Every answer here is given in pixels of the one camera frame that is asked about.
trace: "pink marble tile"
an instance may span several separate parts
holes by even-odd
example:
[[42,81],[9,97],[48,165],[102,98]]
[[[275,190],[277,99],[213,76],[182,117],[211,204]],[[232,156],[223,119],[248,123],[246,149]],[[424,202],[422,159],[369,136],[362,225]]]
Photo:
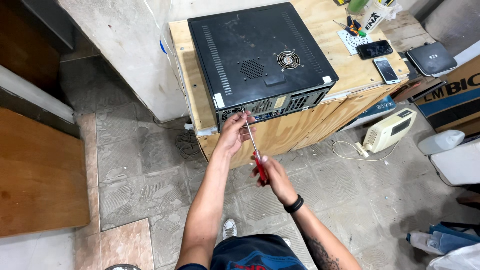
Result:
[[87,237],[75,236],[75,270],[102,270],[100,233]]
[[95,113],[88,113],[77,118],[80,126],[80,136],[85,143],[85,166],[87,172],[87,187],[98,186],[98,167],[96,159],[96,121]]
[[87,226],[77,228],[75,238],[87,237],[100,232],[98,187],[88,189],[88,205],[90,208],[90,223]]
[[102,269],[121,263],[142,270],[154,268],[148,219],[101,232],[100,246]]

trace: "wooden workbench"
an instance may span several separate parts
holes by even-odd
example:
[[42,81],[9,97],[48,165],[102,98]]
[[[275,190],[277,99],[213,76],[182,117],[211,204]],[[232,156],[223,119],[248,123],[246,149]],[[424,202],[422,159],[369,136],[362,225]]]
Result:
[[[339,80],[316,107],[252,125],[257,127],[255,144],[267,155],[278,155],[323,140],[399,87],[399,84],[385,85],[371,60],[350,56],[336,33],[341,28],[332,21],[345,21],[345,7],[337,7],[331,0],[293,0],[291,3]],[[171,22],[169,26],[190,117],[208,160],[220,134],[216,132],[205,78],[195,55],[187,21]],[[374,41],[386,39],[378,27],[370,36]],[[394,51],[386,58],[402,80],[400,84],[405,83],[408,68],[398,53]],[[232,159],[231,167],[250,163],[252,153],[253,145],[243,144]]]

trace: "white sneaker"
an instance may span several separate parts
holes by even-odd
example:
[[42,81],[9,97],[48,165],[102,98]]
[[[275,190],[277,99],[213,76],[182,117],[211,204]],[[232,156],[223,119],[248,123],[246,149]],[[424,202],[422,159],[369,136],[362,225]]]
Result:
[[282,239],[283,239],[283,241],[285,241],[285,243],[287,243],[288,247],[290,247],[290,240],[287,239],[287,238],[283,238],[283,237],[282,237]]
[[222,229],[222,237],[223,240],[237,236],[237,226],[235,225],[235,221],[233,219],[227,219],[227,221],[223,224]]

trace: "person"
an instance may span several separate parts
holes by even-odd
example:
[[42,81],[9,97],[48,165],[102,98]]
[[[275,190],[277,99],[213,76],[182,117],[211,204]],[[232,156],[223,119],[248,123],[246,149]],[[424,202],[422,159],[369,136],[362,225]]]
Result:
[[[280,236],[257,234],[225,239],[226,229],[234,227],[228,220],[223,228],[224,240],[215,246],[222,217],[223,196],[230,160],[243,142],[250,139],[245,122],[254,121],[249,111],[228,118],[210,157],[205,175],[190,206],[183,231],[180,255],[175,270],[301,269],[305,266]],[[285,169],[273,158],[262,156],[268,183],[295,221],[319,270],[357,270],[358,262],[348,249],[323,225],[297,195]],[[254,168],[251,176],[258,173]],[[257,186],[262,188],[261,180]]]

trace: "black wristband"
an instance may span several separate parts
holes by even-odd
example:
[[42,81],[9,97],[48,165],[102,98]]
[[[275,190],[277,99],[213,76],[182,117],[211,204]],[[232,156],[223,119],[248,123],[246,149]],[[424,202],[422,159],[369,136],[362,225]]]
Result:
[[303,198],[299,195],[299,198],[292,205],[290,206],[284,205],[283,208],[285,209],[285,211],[287,211],[287,213],[291,214],[297,211],[298,209],[300,209],[302,205],[303,205]]

